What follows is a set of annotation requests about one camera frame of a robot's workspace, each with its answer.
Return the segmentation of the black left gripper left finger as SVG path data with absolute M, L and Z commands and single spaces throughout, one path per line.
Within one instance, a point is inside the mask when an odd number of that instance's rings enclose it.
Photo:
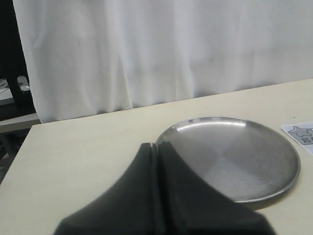
M 56 235 L 161 235 L 163 209 L 157 148 L 143 143 L 125 173 L 105 193 L 63 219 Z

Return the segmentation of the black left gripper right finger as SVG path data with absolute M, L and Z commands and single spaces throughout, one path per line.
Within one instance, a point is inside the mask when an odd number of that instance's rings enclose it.
M 158 184 L 168 235 L 273 235 L 267 219 L 208 185 L 169 142 L 158 146 Z

